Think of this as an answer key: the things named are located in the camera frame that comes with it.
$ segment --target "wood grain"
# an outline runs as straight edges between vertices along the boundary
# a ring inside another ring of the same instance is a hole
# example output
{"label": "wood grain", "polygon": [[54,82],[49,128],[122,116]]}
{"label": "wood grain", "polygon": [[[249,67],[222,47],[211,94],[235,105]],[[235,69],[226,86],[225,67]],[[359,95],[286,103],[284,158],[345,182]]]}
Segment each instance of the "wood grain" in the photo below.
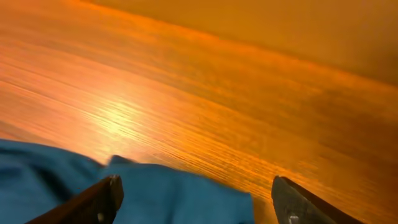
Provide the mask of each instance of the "wood grain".
{"label": "wood grain", "polygon": [[285,175],[394,223],[398,89],[76,0],[0,1],[0,137],[119,154],[254,196]]}

